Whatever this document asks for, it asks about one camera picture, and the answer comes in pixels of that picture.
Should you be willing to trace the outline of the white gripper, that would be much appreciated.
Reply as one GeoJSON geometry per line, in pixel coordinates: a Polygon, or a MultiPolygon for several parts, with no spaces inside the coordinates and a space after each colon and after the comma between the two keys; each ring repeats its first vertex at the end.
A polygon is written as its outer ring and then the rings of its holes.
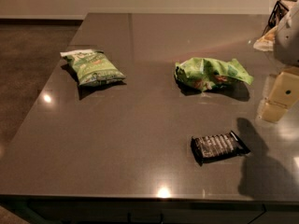
{"type": "Polygon", "coordinates": [[[260,106],[261,119],[278,122],[299,101],[299,2],[278,24],[274,56],[287,65],[278,75],[270,75],[264,85],[260,106]]]}

